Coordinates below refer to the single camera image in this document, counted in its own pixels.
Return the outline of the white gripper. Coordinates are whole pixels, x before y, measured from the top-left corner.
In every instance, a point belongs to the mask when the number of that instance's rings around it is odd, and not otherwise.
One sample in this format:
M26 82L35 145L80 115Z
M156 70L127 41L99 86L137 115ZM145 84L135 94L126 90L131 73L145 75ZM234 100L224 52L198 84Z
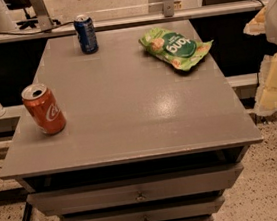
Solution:
M243 30L253 36L266 32L267 40L277 45L277 0L269 0L267 4ZM260 117L270 116L277 111L277 53L263 58L259 79L253 112Z

